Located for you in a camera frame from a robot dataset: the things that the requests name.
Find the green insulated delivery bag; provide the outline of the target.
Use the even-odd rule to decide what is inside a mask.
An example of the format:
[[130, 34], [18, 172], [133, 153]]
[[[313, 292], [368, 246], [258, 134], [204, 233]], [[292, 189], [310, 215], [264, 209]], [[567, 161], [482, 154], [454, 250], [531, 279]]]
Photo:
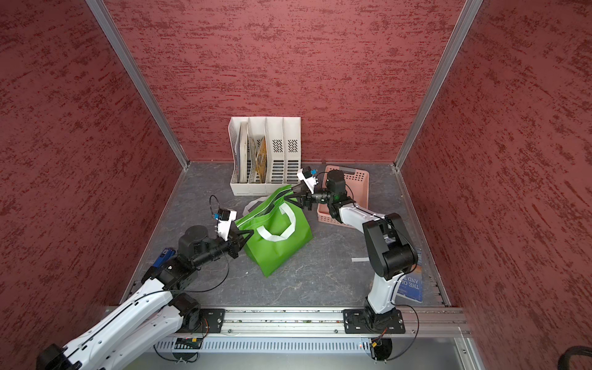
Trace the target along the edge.
[[271, 276], [313, 239], [303, 210], [285, 200], [291, 194], [290, 186], [279, 188], [251, 202], [250, 212], [236, 221], [239, 230], [254, 232], [245, 253], [265, 277]]

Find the pink perforated plastic basket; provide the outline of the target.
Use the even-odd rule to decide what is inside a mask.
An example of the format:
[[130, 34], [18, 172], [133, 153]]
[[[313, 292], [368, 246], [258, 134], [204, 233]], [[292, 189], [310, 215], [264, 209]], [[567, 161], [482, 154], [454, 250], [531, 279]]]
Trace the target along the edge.
[[[328, 172], [333, 170], [342, 171], [344, 174], [348, 196], [350, 196], [359, 206], [367, 208], [369, 198], [369, 172], [346, 166], [327, 165], [323, 173], [317, 175], [319, 183], [325, 186]], [[331, 217], [328, 206], [325, 204], [318, 205], [317, 216], [321, 223], [342, 226], [341, 223]]]

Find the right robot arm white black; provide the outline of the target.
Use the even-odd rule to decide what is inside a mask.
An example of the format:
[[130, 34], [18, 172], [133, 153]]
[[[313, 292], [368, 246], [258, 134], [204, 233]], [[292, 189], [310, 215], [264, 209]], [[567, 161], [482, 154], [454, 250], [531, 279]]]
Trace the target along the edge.
[[320, 185], [317, 172], [304, 167], [297, 172], [298, 184], [286, 201], [301, 209], [323, 204], [337, 222], [360, 231], [365, 238], [368, 260], [375, 273], [364, 308], [358, 311], [361, 326], [371, 332], [396, 327], [399, 312], [396, 294], [403, 278], [414, 271], [419, 256], [400, 215], [379, 214], [360, 206], [340, 170], [328, 171]]

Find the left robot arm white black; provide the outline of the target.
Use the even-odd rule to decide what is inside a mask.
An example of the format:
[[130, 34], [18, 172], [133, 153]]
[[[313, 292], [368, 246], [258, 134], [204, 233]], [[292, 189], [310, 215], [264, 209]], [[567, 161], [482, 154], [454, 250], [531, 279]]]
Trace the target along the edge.
[[232, 226], [226, 237], [211, 238], [205, 226], [188, 228], [175, 255], [151, 268], [131, 297], [66, 345], [43, 350], [36, 368], [122, 369], [179, 329], [199, 329], [204, 323], [200, 304], [187, 286], [203, 265], [223, 256], [236, 258], [253, 235]]

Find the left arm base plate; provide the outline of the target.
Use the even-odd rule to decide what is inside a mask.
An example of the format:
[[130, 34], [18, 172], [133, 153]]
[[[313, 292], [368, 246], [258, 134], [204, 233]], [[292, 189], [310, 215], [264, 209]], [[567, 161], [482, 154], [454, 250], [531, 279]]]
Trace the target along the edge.
[[223, 308], [202, 308], [190, 314], [189, 321], [183, 326], [183, 331], [201, 336], [220, 334], [225, 315], [226, 310]]

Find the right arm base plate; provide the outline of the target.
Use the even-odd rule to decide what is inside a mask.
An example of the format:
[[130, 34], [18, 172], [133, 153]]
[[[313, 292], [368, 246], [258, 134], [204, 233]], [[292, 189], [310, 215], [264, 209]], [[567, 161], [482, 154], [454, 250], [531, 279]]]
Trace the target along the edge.
[[376, 314], [370, 308], [342, 311], [346, 334], [405, 334], [401, 311], [393, 308]]

